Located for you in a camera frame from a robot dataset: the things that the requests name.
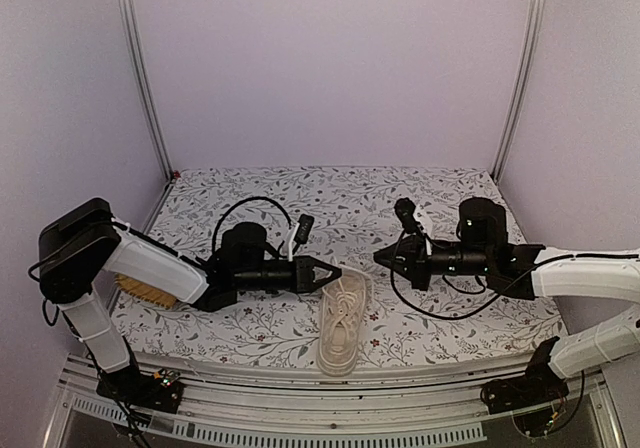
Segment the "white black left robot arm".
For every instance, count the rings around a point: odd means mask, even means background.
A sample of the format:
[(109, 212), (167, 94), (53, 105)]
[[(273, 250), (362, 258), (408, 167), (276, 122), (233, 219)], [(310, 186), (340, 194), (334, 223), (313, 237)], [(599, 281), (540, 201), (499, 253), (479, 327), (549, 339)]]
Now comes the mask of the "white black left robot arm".
[(239, 292), (313, 293), (342, 275), (335, 265), (298, 254), (313, 224), (308, 215), (290, 221), (279, 248), (257, 223), (240, 222), (229, 230), (216, 226), (211, 256), (191, 259), (133, 229), (113, 215), (106, 200), (93, 198), (42, 230), (39, 259), (28, 275), (110, 374), (111, 387), (126, 401), (138, 402), (148, 394), (148, 380), (133, 368), (133, 354), (95, 295), (95, 278), (110, 272), (121, 276), (122, 290), (144, 301), (165, 294), (204, 312), (235, 304)]

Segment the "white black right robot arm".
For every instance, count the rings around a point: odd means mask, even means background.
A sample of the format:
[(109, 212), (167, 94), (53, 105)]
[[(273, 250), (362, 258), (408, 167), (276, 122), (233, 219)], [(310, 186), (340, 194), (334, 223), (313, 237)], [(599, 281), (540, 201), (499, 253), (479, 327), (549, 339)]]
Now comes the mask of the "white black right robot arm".
[(546, 341), (517, 383), (517, 395), (537, 404), (557, 379), (639, 350), (639, 253), (633, 250), (588, 253), (538, 244), (438, 241), (432, 247), (411, 235), (373, 255), (414, 289), (428, 288), (434, 275), (478, 276), (497, 295), (520, 300), (590, 297), (626, 301), (622, 313), (579, 333)]

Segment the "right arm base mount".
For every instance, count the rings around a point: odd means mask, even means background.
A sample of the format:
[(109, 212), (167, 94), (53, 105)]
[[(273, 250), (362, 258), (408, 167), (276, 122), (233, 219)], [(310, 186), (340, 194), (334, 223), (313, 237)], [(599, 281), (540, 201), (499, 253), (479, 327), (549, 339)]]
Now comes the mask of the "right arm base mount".
[(569, 389), (564, 378), (550, 368), (551, 351), (558, 336), (542, 342), (534, 351), (522, 375), (494, 379), (480, 390), (480, 400), (490, 414), (523, 409), (566, 397)]

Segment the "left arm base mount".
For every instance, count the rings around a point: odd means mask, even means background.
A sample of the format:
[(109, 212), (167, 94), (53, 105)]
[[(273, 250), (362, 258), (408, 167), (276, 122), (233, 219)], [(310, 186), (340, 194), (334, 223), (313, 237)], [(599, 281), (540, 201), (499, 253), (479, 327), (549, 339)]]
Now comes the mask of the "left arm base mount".
[(179, 377), (166, 369), (144, 374), (135, 366), (127, 367), (102, 373), (96, 392), (122, 404), (176, 414), (185, 388)]

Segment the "cream lace platform sneaker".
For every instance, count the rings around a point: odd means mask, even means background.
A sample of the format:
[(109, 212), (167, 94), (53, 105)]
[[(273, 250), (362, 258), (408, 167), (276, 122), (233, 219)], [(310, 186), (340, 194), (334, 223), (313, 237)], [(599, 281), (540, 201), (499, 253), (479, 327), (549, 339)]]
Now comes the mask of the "cream lace platform sneaker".
[(356, 366), (372, 281), (366, 273), (335, 257), (331, 264), (340, 268), (342, 275), (322, 288), (316, 364), (325, 375), (343, 377)]

